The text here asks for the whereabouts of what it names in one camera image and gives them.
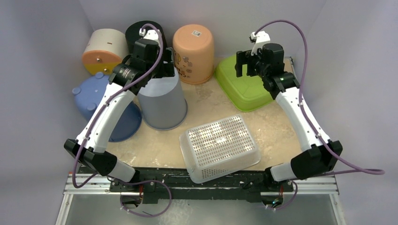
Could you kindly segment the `green white strainer basket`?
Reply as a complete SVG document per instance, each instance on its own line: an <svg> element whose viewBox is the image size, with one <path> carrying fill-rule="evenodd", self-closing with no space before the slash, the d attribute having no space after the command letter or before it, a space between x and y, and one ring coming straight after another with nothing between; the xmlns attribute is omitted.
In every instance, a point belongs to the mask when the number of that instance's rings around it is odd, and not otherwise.
<svg viewBox="0 0 398 225"><path fill-rule="evenodd" d="M215 68L214 77L232 104L242 112L252 112L273 101L258 76L246 76L247 66L242 67L242 77L236 77L236 56L221 60Z"/></svg>

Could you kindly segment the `orange cartoon bucket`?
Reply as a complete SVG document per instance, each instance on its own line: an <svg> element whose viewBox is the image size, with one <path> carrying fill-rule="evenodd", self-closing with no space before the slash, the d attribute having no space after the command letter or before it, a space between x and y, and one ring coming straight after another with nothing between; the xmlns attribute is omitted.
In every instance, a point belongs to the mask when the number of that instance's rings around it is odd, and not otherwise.
<svg viewBox="0 0 398 225"><path fill-rule="evenodd" d="M174 65L180 80L188 84L207 82L214 72L214 37L199 24L180 27L173 36Z"/></svg>

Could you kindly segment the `grey bucket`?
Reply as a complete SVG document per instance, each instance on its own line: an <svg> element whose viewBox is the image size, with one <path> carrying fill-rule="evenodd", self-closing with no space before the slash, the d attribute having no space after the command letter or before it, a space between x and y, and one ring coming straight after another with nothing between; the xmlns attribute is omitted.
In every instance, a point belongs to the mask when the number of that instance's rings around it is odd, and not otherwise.
<svg viewBox="0 0 398 225"><path fill-rule="evenodd" d="M151 79L139 91L138 102L145 123L157 130L178 127L188 113L188 105L177 75Z"/></svg>

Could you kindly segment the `large blue bucket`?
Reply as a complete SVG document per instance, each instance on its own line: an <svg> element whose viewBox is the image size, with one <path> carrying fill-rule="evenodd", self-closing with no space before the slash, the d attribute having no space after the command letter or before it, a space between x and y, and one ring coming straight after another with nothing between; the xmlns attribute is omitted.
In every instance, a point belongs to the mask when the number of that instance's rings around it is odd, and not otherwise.
<svg viewBox="0 0 398 225"><path fill-rule="evenodd" d="M98 72L84 80L80 86L72 90L75 104L83 117L89 121L105 93L109 76ZM131 138L140 128L142 114L139 107L130 102L118 120L110 138L110 142L122 142Z"/></svg>

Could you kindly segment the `white perforated strainer basket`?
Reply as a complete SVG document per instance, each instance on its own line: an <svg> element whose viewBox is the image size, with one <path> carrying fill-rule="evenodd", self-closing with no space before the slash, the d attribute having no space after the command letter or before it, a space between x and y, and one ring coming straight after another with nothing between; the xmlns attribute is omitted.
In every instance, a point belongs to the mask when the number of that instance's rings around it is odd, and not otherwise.
<svg viewBox="0 0 398 225"><path fill-rule="evenodd" d="M179 136L190 179L197 184L246 169L261 153L239 114L187 129Z"/></svg>

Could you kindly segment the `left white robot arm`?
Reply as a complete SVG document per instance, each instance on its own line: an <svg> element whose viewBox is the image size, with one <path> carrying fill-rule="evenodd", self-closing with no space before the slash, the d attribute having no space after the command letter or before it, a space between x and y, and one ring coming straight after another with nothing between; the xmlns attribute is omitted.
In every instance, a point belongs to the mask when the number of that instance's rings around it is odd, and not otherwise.
<svg viewBox="0 0 398 225"><path fill-rule="evenodd" d="M140 185L140 172L107 152L108 140L126 107L140 89L155 77L163 64L164 43L162 39L141 38L135 42L133 53L127 55L114 67L109 77L100 105L75 139L67 139L64 149L75 158L72 170L74 187L81 188L76 181L77 165L81 163L95 174L119 180L129 192Z"/></svg>

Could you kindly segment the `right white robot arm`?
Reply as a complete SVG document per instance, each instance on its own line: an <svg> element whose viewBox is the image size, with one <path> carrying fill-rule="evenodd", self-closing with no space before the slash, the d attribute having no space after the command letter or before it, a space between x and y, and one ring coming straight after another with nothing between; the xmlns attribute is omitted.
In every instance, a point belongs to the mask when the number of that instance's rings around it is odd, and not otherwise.
<svg viewBox="0 0 398 225"><path fill-rule="evenodd" d="M309 124L308 113L303 115L301 107L306 107L299 96L300 85L295 75L284 70L284 50L280 44L264 44L257 53L250 50L236 53L236 76L243 75L243 65L247 66L247 76L259 76L263 87L268 91L289 118L299 139L302 152L290 162L268 167L264 171L263 184L270 191L281 186L282 181L304 180L332 171L343 147L340 141L332 141L319 125Z"/></svg>

